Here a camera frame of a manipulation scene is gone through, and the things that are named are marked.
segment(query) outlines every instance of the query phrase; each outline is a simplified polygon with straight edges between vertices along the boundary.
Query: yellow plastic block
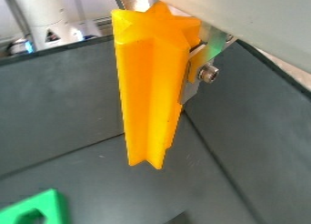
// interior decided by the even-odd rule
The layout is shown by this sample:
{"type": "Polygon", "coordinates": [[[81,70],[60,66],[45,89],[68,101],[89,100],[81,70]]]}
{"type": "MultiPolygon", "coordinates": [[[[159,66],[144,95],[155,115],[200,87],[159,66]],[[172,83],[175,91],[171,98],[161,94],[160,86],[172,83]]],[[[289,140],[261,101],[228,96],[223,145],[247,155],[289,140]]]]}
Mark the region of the yellow plastic block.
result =
{"type": "Polygon", "coordinates": [[[175,16],[156,3],[145,13],[115,10],[115,54],[128,163],[147,160],[161,169],[179,122],[189,49],[200,21],[175,16]]]}

